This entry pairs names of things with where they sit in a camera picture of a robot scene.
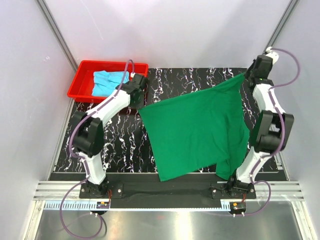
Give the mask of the green t-shirt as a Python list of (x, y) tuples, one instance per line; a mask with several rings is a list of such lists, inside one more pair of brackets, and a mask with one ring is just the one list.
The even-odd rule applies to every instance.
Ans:
[(239, 74), (218, 85), (139, 110), (164, 182), (215, 166), (226, 180), (242, 164), (249, 140)]

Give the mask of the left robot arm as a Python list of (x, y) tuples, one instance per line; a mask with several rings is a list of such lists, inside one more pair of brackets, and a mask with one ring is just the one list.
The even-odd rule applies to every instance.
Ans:
[(71, 134), (70, 154), (80, 158), (85, 169), (85, 181), (81, 183), (81, 199), (111, 197), (111, 188), (103, 169), (102, 150), (105, 144), (104, 127), (124, 108), (139, 109), (149, 80), (144, 75), (132, 73), (131, 80), (120, 83), (112, 94), (91, 110), (74, 114), (75, 128)]

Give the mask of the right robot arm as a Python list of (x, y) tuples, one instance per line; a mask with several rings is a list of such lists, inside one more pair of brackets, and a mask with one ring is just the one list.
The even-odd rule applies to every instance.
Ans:
[(287, 144), (294, 116), (280, 106), (269, 74), (279, 54), (273, 50), (258, 55), (244, 74), (256, 100), (260, 114), (250, 133), (250, 150), (240, 167), (228, 179), (226, 193), (231, 198), (242, 198), (254, 192), (255, 177), (263, 165)]

